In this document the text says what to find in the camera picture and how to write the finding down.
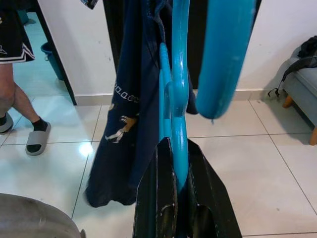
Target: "dark blue garment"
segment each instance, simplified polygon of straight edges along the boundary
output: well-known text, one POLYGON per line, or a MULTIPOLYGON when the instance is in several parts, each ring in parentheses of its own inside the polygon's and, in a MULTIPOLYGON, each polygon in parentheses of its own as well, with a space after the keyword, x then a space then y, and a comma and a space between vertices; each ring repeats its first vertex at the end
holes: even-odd
MULTIPOLYGON (((125 0, 124 36, 104 136, 86 196, 94 206, 135 202, 137 186, 159 143, 159 44, 171 46, 171 1, 125 0)), ((187 111, 196 114, 190 85, 187 111)))

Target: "slipper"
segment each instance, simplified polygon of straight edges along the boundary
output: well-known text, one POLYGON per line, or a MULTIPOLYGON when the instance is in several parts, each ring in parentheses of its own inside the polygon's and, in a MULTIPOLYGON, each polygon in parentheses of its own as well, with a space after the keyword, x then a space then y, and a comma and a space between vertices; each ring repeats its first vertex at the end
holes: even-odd
POLYGON ((32 131, 29 134, 28 142, 26 143, 25 151, 28 155, 36 156, 40 155, 44 152, 46 145, 48 143, 48 138, 51 130, 51 124, 48 124, 48 127, 46 128, 46 131, 36 130, 32 131), (36 152, 30 152, 27 150, 28 145, 40 145, 40 149, 36 152))
POLYGON ((6 123, 0 125, 0 133, 6 133, 13 127, 13 120, 9 113, 6 113, 6 123))

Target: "blue plastic hanger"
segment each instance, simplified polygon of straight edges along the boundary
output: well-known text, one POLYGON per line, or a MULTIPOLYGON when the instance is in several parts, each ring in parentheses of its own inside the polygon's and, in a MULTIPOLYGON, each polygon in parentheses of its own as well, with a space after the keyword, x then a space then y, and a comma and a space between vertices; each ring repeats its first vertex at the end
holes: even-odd
MULTIPOLYGON (((186 186, 188 145, 187 32, 190 0, 173 1, 172 71, 166 44, 160 45, 159 136, 171 138, 177 192, 186 186)), ((214 119, 223 115, 234 94, 247 50, 254 0, 209 0, 205 49, 196 106, 214 119)))

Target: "floor tile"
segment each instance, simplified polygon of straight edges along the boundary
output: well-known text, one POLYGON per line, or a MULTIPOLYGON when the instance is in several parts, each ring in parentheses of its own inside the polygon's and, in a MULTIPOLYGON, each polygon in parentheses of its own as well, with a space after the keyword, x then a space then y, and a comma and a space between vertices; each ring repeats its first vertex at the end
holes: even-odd
POLYGON ((186 115, 188 137, 267 134, 248 101, 234 101, 220 119, 186 115))
POLYGON ((317 233, 310 234, 289 234, 289 235, 271 235, 271 236, 252 236, 252 238, 317 238, 317 233))
POLYGON ((312 128, 294 107, 283 108, 284 99, 250 101, 269 134, 307 133, 312 128))
MULTIPOLYGON (((93 142, 96 151, 98 142, 93 142)), ((85 229, 89 238, 128 238, 132 237, 135 206, 123 206, 110 202, 107 206, 93 208, 87 205, 83 192, 86 188, 94 154, 88 158, 83 182, 80 188, 73 220, 80 229, 85 229)))
MULTIPOLYGON (((35 111, 52 125, 49 143, 91 141, 100 106, 73 106, 69 96, 36 97, 35 111)), ((22 118, 5 144, 25 144, 32 125, 22 118)))
POLYGON ((225 183, 242 235, 317 232, 317 215, 268 135, 194 141, 225 183))
POLYGON ((101 111, 100 111, 99 118, 97 121, 97 126, 96 126, 93 141, 100 141, 101 140, 101 138, 104 134, 106 124, 107 124, 108 111, 109 111, 109 106, 102 106, 101 107, 101 111))
MULTIPOLYGON (((8 113, 12 117, 12 120, 14 123, 13 127, 15 127, 17 122, 21 119, 22 115, 14 108, 11 108, 8 113)), ((0 134, 0 145, 4 143, 4 141, 8 138, 9 134, 10 132, 7 132, 5 134, 0 134)))
POLYGON ((71 216, 90 143, 49 144, 36 157, 25 145, 0 148, 0 192, 37 199, 71 216))
POLYGON ((317 211, 317 146, 308 144, 310 136, 310 134, 272 135, 272 139, 317 211))

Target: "black shorts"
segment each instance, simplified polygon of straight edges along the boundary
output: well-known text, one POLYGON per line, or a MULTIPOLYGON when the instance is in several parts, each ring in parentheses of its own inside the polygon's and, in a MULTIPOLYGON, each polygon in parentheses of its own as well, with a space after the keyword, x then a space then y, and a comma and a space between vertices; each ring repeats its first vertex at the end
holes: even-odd
POLYGON ((14 10, 0 10, 0 64, 34 60, 30 41, 14 10))

